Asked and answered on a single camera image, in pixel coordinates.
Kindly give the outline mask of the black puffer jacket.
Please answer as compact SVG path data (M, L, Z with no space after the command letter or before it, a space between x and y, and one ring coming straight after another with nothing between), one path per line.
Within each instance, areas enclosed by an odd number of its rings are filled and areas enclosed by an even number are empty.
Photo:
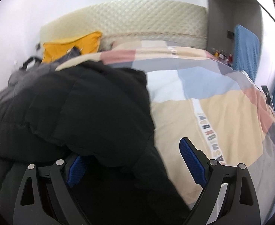
M147 76L86 61L37 78L0 104L0 214L13 223L29 164L76 155L71 196L92 224L182 224L190 210L154 145Z

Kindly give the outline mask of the black tripod stand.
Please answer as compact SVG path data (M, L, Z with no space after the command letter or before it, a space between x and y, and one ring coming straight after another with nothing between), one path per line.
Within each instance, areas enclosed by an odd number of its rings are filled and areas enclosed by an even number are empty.
M261 88L262 88L263 93L266 96L266 103L268 104L268 106L271 107L271 109L274 109L274 105L272 102L273 97L272 97L272 94L269 92L268 87L266 85L262 85Z

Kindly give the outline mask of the colourful patchwork duvet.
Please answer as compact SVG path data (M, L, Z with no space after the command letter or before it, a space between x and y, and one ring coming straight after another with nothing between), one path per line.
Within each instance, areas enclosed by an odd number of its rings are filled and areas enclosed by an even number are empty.
M109 51L71 59L59 69L85 60L146 73L155 145L187 204L196 201L201 188L180 155L183 137L223 165L244 163L262 216L275 208L275 113L246 73L231 69L205 50L165 41L116 44Z

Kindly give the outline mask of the grey fleece garment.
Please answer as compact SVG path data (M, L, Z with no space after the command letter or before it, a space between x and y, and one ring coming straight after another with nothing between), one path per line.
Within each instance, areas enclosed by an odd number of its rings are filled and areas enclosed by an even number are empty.
M0 103L13 98L24 88L29 87L40 76L54 72L59 65L80 55L79 50L73 47L70 52L54 62L49 64L35 64L32 62L28 65L27 70L23 71L18 69L11 74L7 87L0 91Z

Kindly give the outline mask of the bottles on side table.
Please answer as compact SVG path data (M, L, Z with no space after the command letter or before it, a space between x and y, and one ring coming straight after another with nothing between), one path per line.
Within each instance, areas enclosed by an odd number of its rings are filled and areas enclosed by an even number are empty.
M225 65L233 66L233 55L231 53L227 53L224 50L216 50L215 48L211 48L211 53L217 60Z

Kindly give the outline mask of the black bag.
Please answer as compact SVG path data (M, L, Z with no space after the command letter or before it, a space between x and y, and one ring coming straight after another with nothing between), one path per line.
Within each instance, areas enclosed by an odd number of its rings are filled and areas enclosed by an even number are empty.
M40 57L37 57L37 56L31 56L31 57L29 57L29 59L27 59L23 64L22 64L22 66L20 66L19 67L19 70L23 70L23 71L25 71L25 70L27 70L27 68L28 68L28 65L30 64L30 63L38 63L38 64L41 64L41 62L42 62L42 59L40 58Z

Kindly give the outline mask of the yellow pillow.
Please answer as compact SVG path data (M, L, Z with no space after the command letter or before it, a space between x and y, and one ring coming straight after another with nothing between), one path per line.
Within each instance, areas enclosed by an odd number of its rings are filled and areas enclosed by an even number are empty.
M76 47L81 54L96 53L100 47L102 33L95 31L80 37L64 38L45 42L42 63L50 63L63 57Z

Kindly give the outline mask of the blue towel on chair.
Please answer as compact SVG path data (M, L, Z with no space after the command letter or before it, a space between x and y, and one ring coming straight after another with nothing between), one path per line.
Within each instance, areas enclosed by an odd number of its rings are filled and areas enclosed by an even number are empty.
M238 24L234 28L233 69L245 71L255 81L260 60L260 41L247 28Z

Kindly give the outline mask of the cream quilted headboard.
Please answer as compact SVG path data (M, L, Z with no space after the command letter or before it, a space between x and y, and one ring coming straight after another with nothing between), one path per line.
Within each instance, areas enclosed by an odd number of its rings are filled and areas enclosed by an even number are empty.
M102 33L100 50L116 40L163 40L205 49L205 7L171 0L116 0L65 14L41 27L40 43Z

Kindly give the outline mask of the grey wardrobe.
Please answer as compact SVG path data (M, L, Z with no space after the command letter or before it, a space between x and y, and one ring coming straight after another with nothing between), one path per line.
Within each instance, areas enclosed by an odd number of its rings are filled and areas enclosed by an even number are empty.
M234 53L234 28L240 24L262 40L261 7L257 0L208 0L207 51Z

